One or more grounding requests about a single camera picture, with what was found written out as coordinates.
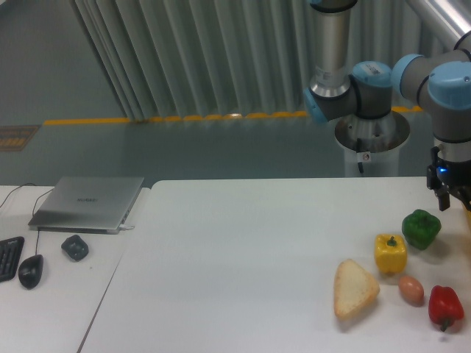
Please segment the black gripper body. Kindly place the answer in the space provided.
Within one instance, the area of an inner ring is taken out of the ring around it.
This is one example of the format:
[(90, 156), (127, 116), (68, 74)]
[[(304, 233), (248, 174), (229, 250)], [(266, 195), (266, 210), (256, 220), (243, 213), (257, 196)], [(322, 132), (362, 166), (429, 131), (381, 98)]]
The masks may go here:
[(431, 190), (446, 187), (450, 194), (456, 196), (470, 195), (470, 140), (445, 142), (434, 139), (427, 186)]

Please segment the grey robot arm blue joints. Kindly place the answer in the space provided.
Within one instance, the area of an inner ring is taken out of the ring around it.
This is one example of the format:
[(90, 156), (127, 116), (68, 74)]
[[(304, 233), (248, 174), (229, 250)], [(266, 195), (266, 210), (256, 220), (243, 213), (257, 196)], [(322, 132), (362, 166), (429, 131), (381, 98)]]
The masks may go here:
[(393, 68), (374, 61), (346, 69), (350, 13), (355, 1), (310, 1), (320, 31), (316, 73), (305, 89), (318, 121), (346, 115), (374, 121), (391, 111), (392, 93), (418, 104), (432, 118), (439, 157), (470, 159), (470, 10), (460, 1), (409, 1), (409, 7), (449, 49), (436, 57), (409, 54)]

